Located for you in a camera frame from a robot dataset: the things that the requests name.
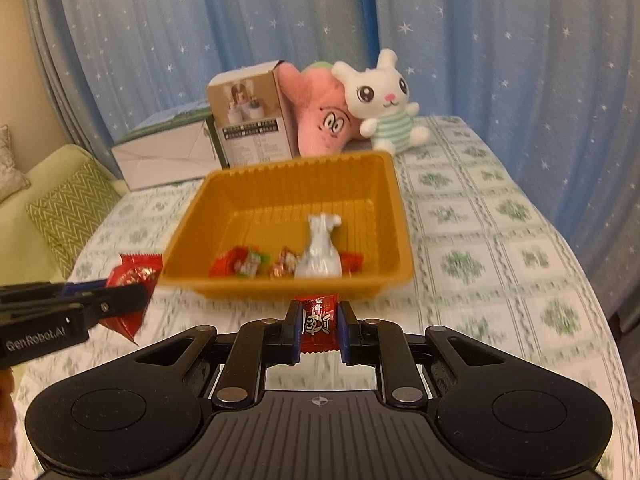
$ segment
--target green sofa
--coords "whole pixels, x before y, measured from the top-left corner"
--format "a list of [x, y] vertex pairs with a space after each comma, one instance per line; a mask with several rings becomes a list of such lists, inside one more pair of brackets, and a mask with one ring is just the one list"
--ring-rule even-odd
[[[62, 184], [91, 158], [79, 146], [63, 146], [27, 173], [31, 187], [0, 203], [0, 286], [60, 282], [68, 278], [31, 221], [26, 207]], [[98, 166], [119, 195], [129, 191], [123, 180], [117, 180], [106, 168]]]

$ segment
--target round pad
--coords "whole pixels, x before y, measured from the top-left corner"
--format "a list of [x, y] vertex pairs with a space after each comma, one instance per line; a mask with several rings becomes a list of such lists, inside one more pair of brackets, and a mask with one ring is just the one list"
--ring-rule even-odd
[[110, 388], [84, 394], [74, 403], [74, 420], [94, 431], [116, 431], [128, 428], [145, 414], [146, 402], [134, 392]]
[[502, 394], [494, 401], [494, 415], [508, 428], [524, 433], [543, 433], [566, 419], [564, 404], [554, 396], [533, 390]]
[[117, 362], [56, 383], [25, 417], [41, 460], [67, 476], [135, 476], [193, 441], [198, 399], [171, 367]]
[[588, 388], [525, 362], [467, 367], [444, 395], [445, 439], [498, 476], [562, 476], [595, 466], [611, 434], [607, 405]]

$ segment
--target pink plush toy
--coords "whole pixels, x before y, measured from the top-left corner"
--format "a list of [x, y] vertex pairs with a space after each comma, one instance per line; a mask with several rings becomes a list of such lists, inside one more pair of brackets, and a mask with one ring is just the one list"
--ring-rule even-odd
[[300, 155], [335, 155], [351, 139], [363, 138], [362, 120], [348, 111], [344, 86], [331, 74], [330, 64], [316, 63], [299, 72], [291, 63], [281, 63], [276, 74], [298, 120]]

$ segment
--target zigzag cushion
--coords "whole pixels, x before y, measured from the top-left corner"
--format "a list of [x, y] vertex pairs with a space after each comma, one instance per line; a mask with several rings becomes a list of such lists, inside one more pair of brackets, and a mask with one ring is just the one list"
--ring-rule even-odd
[[27, 206], [63, 276], [71, 274], [82, 248], [120, 200], [93, 160], [56, 189]]

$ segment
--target tablecloth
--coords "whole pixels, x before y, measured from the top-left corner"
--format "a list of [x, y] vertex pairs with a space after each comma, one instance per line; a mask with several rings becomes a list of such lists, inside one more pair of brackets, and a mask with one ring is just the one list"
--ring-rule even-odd
[[[638, 478], [638, 438], [625, 375], [574, 254], [462, 120], [424, 120], [433, 130], [430, 142], [395, 158], [414, 280], [392, 294], [355, 302], [356, 315], [388, 319], [413, 333], [446, 325], [592, 388], [614, 419], [600, 473], [609, 480]], [[106, 277], [119, 263], [119, 253], [162, 252], [199, 185], [188, 182], [124, 197], [84, 248], [70, 280]], [[198, 324], [235, 332], [250, 320], [282, 317], [286, 307], [211, 302], [187, 290], [158, 287], [136, 341], [145, 346]], [[53, 382], [135, 349], [99, 326], [87, 343], [28, 365], [16, 395], [15, 478], [33, 479], [41, 470], [24, 434], [24, 413], [33, 397]], [[347, 368], [331, 352], [303, 355], [295, 367], [270, 368], [266, 386], [373, 384], [371, 368]]]

